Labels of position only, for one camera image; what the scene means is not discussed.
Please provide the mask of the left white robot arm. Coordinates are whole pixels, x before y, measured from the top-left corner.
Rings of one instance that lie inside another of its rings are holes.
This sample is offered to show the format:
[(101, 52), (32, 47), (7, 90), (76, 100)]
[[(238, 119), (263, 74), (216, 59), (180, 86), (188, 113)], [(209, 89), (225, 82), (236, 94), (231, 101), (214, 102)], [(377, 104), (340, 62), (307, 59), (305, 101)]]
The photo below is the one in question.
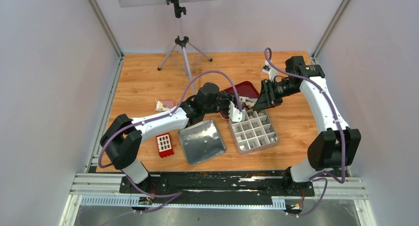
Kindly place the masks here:
[(102, 136), (100, 145), (115, 169), (123, 171), (140, 193), (151, 188), (149, 172), (137, 158), (143, 141), (173, 130), (184, 129), (201, 122), (205, 115), (222, 113), (233, 122), (244, 120), (245, 109), (237, 94), (220, 91), (206, 83), (176, 107), (142, 118), (119, 115)]

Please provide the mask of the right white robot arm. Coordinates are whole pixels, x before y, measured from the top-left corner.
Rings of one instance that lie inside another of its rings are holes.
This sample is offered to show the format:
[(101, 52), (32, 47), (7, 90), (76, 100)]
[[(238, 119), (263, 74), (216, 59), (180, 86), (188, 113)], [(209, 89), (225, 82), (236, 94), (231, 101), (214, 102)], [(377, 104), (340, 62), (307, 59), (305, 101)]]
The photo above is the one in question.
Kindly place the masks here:
[(307, 150), (301, 163), (287, 169), (282, 181), (283, 191), (295, 195), (302, 182), (320, 176), (330, 176), (339, 183), (345, 181), (345, 168), (352, 164), (360, 144), (361, 133), (353, 129), (341, 116), (327, 87), (325, 73), (320, 65), (308, 65), (302, 56), (286, 60), (284, 77), (277, 81), (280, 69), (266, 57), (263, 69), (269, 78), (261, 81), (261, 91), (254, 111), (273, 108), (282, 104), (284, 97), (302, 93), (315, 119), (317, 137)]

